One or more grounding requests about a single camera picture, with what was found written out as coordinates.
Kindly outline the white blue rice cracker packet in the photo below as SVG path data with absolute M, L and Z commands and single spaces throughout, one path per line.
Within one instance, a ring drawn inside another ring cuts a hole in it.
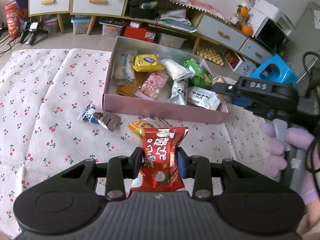
M 120 53 L 112 69 L 111 83 L 118 86 L 136 86 L 136 75 L 133 68 L 138 50 Z

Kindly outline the red lychee snack packet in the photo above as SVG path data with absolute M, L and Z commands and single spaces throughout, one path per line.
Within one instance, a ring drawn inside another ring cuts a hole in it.
M 178 171 L 176 150 L 188 127 L 147 128 L 143 139 L 143 162 L 131 191 L 168 192 L 184 188 Z

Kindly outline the red shoe box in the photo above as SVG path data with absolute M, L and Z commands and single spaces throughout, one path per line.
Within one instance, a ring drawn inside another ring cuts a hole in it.
M 125 27 L 124 36 L 127 38 L 153 43 L 155 40 L 156 33 L 144 27 L 135 28 L 131 25 L 127 25 Z

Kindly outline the blue silver chocolate packet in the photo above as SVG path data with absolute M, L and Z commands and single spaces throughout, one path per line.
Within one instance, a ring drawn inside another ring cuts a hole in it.
M 121 117 L 97 108 L 93 102 L 88 102 L 83 111 L 79 114 L 78 120 L 99 125 L 110 132 L 113 132 L 121 122 Z

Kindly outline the orange jam biscuit packet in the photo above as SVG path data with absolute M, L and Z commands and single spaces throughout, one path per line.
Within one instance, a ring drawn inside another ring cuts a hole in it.
M 170 125 L 161 118 L 144 118 L 142 120 L 138 120 L 132 123 L 129 123 L 128 126 L 130 131 L 135 133 L 141 140 L 144 139 L 145 133 L 144 131 L 147 128 L 166 128 L 170 127 Z

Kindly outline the white snack packet black text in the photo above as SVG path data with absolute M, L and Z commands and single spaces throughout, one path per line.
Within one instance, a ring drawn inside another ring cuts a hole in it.
M 196 86 L 188 88 L 187 102 L 212 111 L 221 103 L 215 92 Z

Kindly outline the gold foil snack bar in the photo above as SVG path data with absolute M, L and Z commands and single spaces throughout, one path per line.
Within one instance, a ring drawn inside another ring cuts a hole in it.
M 136 98 L 135 92 L 143 84 L 143 82 L 149 77 L 148 72 L 135 72 L 136 83 L 134 86 L 119 86 L 116 90 L 118 95 L 128 96 Z

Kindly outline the red monkey paper bag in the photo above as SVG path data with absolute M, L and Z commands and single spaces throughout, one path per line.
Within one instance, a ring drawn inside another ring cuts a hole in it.
M 5 6 L 7 26 L 10 38 L 16 38 L 20 33 L 20 20 L 25 18 L 26 9 L 20 9 L 15 1 Z

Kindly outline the blue lid storage bin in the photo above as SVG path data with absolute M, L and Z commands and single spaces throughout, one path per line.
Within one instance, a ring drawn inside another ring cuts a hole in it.
M 89 16 L 74 15 L 71 18 L 73 34 L 86 34 L 91 18 Z

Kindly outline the white chocolate pie packet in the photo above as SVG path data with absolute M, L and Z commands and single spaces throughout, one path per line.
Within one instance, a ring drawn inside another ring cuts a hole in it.
M 174 81 L 171 88 L 169 103 L 185 106 L 187 104 L 188 79 Z

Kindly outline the pink nougat packet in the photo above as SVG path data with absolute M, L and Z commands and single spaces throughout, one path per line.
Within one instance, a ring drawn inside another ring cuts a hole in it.
M 135 92 L 135 96 L 146 100 L 155 100 L 170 76 L 164 70 L 153 72 Z

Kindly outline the beige wafer packet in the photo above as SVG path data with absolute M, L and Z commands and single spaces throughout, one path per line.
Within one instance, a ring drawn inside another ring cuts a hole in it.
M 212 80 L 212 91 L 216 93 L 217 98 L 223 104 L 232 103 L 232 96 L 234 95 L 233 86 L 236 84 L 236 81 L 230 77 L 225 77 L 218 75 Z

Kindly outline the green cracker packet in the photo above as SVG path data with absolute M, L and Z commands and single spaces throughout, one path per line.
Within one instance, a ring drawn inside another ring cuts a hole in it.
M 191 78 L 194 86 L 207 90 L 212 89 L 213 76 L 208 72 L 208 70 L 201 66 L 200 63 L 195 59 L 189 59 L 185 60 L 183 65 L 185 68 L 194 72 L 194 75 Z

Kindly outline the clear white bun packet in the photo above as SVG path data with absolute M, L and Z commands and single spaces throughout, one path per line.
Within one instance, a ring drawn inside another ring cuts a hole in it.
M 192 78 L 195 75 L 194 70 L 185 68 L 184 66 L 171 59 L 162 59 L 160 63 L 174 81 Z

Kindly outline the yellow biscuit packet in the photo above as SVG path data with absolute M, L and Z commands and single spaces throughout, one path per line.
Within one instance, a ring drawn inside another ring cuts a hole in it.
M 135 57 L 133 69 L 136 72 L 155 72 L 164 70 L 158 54 L 139 54 Z

